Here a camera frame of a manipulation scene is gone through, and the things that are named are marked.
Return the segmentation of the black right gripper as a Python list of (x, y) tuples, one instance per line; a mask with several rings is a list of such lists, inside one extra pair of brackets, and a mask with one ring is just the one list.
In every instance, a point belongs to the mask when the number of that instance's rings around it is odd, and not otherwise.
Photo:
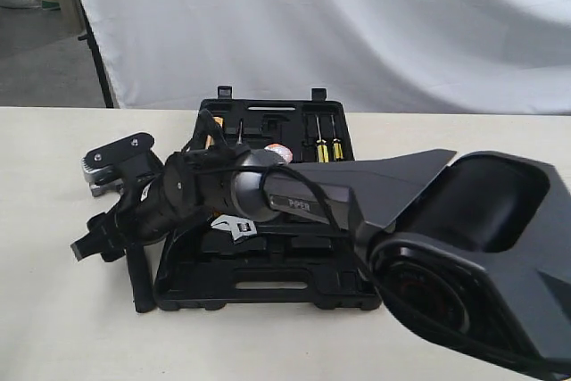
[(149, 245), (178, 224), (178, 214), (160, 179), (126, 188), (112, 213), (99, 213), (87, 221), (87, 235), (70, 245), (77, 261), (99, 254), (116, 261), (122, 248), (111, 245)]

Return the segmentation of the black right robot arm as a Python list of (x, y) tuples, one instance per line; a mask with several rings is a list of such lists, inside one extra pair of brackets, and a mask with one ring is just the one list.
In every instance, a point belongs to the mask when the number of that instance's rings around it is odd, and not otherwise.
[(548, 163), (444, 149), (300, 164), (245, 145), (176, 152), (71, 250), (152, 244), (201, 209), (323, 223), (414, 334), (529, 377), (570, 376), (570, 190)]

